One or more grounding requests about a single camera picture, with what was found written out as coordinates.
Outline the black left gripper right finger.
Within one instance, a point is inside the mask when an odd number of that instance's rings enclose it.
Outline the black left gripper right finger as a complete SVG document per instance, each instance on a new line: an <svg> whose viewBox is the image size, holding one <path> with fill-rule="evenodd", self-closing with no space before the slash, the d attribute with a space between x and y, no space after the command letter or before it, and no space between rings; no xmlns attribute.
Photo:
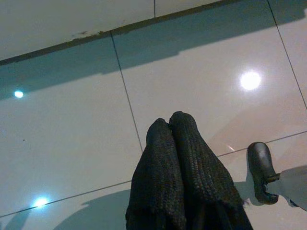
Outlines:
<svg viewBox="0 0 307 230"><path fill-rule="evenodd" d="M206 144L195 119L169 120L184 184L187 230L253 230L229 171Z"/></svg>

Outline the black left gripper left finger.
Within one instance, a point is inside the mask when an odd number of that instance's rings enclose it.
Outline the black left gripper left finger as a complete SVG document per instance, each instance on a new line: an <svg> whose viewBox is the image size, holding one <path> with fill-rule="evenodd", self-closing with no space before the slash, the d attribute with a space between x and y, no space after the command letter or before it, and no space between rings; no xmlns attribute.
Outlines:
<svg viewBox="0 0 307 230"><path fill-rule="evenodd" d="M168 123L156 119L131 181L126 230L186 230L184 187Z"/></svg>

